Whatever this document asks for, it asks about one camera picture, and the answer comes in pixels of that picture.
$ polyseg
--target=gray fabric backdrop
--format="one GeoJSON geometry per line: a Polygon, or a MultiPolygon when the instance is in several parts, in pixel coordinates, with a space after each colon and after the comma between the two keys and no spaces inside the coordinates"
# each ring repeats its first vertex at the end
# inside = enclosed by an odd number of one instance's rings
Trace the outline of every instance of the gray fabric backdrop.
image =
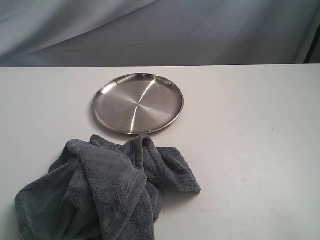
{"type": "Polygon", "coordinates": [[[320,7],[320,0],[0,2],[9,10],[0,10],[2,67],[290,64],[320,7]]]}

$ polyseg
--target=towel fold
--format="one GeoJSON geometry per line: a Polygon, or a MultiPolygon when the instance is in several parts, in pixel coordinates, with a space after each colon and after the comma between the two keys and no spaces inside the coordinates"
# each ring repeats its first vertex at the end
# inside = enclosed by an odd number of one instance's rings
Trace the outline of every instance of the towel fold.
{"type": "Polygon", "coordinates": [[[147,135],[116,145],[70,140],[49,173],[15,197],[25,240],[152,240],[163,189],[201,191],[176,148],[147,135]]]}

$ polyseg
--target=tabletop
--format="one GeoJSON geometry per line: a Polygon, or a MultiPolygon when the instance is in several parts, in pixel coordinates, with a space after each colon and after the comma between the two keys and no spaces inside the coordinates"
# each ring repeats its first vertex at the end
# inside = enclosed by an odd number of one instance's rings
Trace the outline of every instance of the tabletop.
{"type": "Polygon", "coordinates": [[[164,195],[157,240],[320,239],[320,65],[0,68],[0,239],[17,240],[14,198],[70,139],[104,130],[91,101],[106,82],[151,73],[176,83],[184,109],[151,134],[176,147],[202,187],[164,195]]]}

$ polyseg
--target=microfiber towel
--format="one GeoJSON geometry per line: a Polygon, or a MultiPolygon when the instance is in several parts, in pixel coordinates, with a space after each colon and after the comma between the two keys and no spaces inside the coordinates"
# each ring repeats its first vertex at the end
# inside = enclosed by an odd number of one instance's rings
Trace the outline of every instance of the microfiber towel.
{"type": "Polygon", "coordinates": [[[164,189],[201,191],[176,148],[147,135],[124,145],[70,140],[15,197],[19,230],[25,240],[153,240],[164,189]]]}

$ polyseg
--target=metal plate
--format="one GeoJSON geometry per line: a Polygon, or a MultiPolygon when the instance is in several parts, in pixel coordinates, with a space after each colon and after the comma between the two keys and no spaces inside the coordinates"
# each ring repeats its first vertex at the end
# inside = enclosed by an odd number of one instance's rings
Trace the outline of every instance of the metal plate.
{"type": "Polygon", "coordinates": [[[157,75],[118,77],[94,96],[92,111],[105,128],[122,134],[148,134],[173,123],[184,106],[180,89],[157,75]]]}

